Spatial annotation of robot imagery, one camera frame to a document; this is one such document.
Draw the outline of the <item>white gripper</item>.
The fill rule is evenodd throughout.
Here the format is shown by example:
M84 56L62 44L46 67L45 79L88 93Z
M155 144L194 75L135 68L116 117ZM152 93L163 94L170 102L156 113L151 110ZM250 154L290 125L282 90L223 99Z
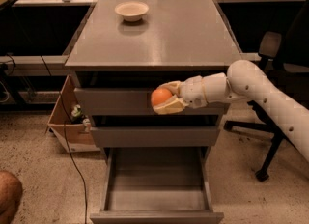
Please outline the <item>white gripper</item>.
M159 115L180 113L186 106L196 109L207 105L201 76L190 77L182 83L181 81L167 82L159 85L159 88L168 89L173 94L165 102L153 107L154 112Z

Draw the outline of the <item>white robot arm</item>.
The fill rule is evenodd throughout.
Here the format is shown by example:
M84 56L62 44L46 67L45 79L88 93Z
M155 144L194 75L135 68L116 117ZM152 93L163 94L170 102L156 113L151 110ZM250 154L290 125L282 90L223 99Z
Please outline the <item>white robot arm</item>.
M151 105L155 113L165 115L244 98L262 107L309 161L309 110L277 89L250 61L235 61L225 73L164 83L152 92Z

